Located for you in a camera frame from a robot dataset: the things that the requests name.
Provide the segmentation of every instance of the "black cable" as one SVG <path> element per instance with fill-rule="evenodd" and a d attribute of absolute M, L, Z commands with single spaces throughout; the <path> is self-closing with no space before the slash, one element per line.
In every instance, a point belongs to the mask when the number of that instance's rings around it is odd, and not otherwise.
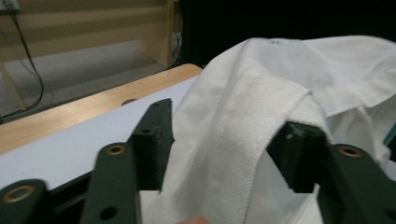
<path fill-rule="evenodd" d="M 32 56 L 30 54 L 30 50 L 27 47 L 25 38 L 24 38 L 23 33 L 21 31 L 21 27 L 20 27 L 20 25 L 18 23 L 17 14 L 15 13 L 15 10 L 12 7 L 12 4 L 5 4 L 5 6 L 7 8 L 7 11 L 10 13 L 10 17 L 11 17 L 12 21 L 14 22 L 15 26 L 17 27 L 18 34 L 19 34 L 19 36 L 21 38 L 21 42 L 23 44 L 23 48 L 26 51 L 26 55 L 28 57 L 29 63 L 30 63 L 30 65 L 32 65 L 32 68 L 33 68 L 33 70 L 35 72 L 35 76 L 37 77 L 38 82 L 40 84 L 40 95 L 38 96 L 37 100 L 34 103 L 32 103 L 31 105 L 29 105 L 28 107 L 26 107 L 25 110 L 18 110 L 18 111 L 12 112 L 10 114 L 1 116 L 0 119 L 8 118 L 8 117 L 11 117 L 11 116 L 14 116 L 14 115 L 18 115 L 20 113 L 27 112 L 29 110 L 34 109 L 36 106 L 38 106 L 41 103 L 41 100 L 42 100 L 43 95 L 44 95 L 44 82 L 43 82 L 43 79 L 41 78 L 40 74 L 38 73 L 37 69 L 35 68 L 35 64 L 33 63 Z"/>

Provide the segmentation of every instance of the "floor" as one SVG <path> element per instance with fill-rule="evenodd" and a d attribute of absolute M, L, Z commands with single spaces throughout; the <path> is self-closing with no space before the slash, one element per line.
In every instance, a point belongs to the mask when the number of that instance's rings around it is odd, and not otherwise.
<path fill-rule="evenodd" d="M 3 123 L 164 70 L 163 66 L 138 51 L 134 41 L 37 57 L 34 58 L 34 63 L 44 81 L 45 94 L 42 102 L 31 111 L 3 118 Z M 26 69 L 30 68 L 29 62 L 9 62 L 5 63 L 5 67 L 24 102 L 31 105 L 40 93 L 40 86 Z M 0 106 L 2 117 L 19 110 L 3 77 L 0 77 Z"/>

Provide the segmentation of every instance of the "screw hole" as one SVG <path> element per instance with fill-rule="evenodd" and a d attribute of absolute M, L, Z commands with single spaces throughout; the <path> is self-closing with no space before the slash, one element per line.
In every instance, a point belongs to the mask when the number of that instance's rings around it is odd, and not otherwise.
<path fill-rule="evenodd" d="M 10 190 L 3 198 L 5 203 L 15 203 L 22 199 L 29 197 L 33 191 L 35 191 L 35 187 L 30 185 L 20 186 L 15 189 Z"/>
<path fill-rule="evenodd" d="M 361 152 L 354 147 L 341 147 L 340 152 L 348 157 L 361 157 Z"/>
<path fill-rule="evenodd" d="M 102 220 L 109 220 L 117 214 L 117 209 L 115 207 L 107 207 L 100 213 L 100 218 Z"/>
<path fill-rule="evenodd" d="M 114 146 L 110 147 L 106 150 L 106 153 L 110 156 L 115 156 L 121 154 L 123 151 L 125 151 L 125 147 L 122 146 Z"/>

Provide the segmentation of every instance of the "white cloth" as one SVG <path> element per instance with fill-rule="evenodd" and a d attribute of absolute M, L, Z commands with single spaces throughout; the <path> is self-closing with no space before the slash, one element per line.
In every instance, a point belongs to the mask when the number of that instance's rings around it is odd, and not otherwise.
<path fill-rule="evenodd" d="M 174 114 L 163 192 L 142 192 L 144 223 L 320 223 L 265 151 L 286 120 L 367 150 L 382 167 L 396 120 L 396 45 L 370 36 L 249 39 L 214 59 Z"/>

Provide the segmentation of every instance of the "black plastic part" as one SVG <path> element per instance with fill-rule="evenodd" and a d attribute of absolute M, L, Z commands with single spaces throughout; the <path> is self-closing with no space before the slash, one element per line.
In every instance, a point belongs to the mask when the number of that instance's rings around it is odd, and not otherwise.
<path fill-rule="evenodd" d="M 141 223 L 134 153 L 126 143 L 100 150 L 79 223 Z"/>
<path fill-rule="evenodd" d="M 317 157 L 323 152 L 326 134 L 317 127 L 286 122 L 267 151 L 289 188 L 312 193 L 317 176 Z"/>
<path fill-rule="evenodd" d="M 78 223 L 85 202 L 91 172 L 81 175 L 49 192 L 47 223 L 70 224 Z"/>
<path fill-rule="evenodd" d="M 0 191 L 0 223 L 43 223 L 48 213 L 48 192 L 43 181 L 26 179 Z"/>
<path fill-rule="evenodd" d="M 165 99 L 152 104 L 128 140 L 134 148 L 140 190 L 162 190 L 174 141 L 172 101 Z"/>
<path fill-rule="evenodd" d="M 392 140 L 388 144 L 388 148 L 390 149 L 390 160 L 396 162 L 396 137 L 393 137 Z"/>
<path fill-rule="evenodd" d="M 322 215 L 332 213 L 331 218 L 323 216 L 324 223 L 395 224 L 396 185 L 370 155 L 349 145 L 335 145 L 328 152 L 326 164 L 332 184 L 320 185 L 320 191 L 323 191 L 320 194 L 326 195 L 327 189 L 334 188 L 338 192 L 339 204 L 336 205 L 335 200 L 329 206 L 329 200 L 319 194 Z M 332 209 L 338 206 L 343 209 Z"/>

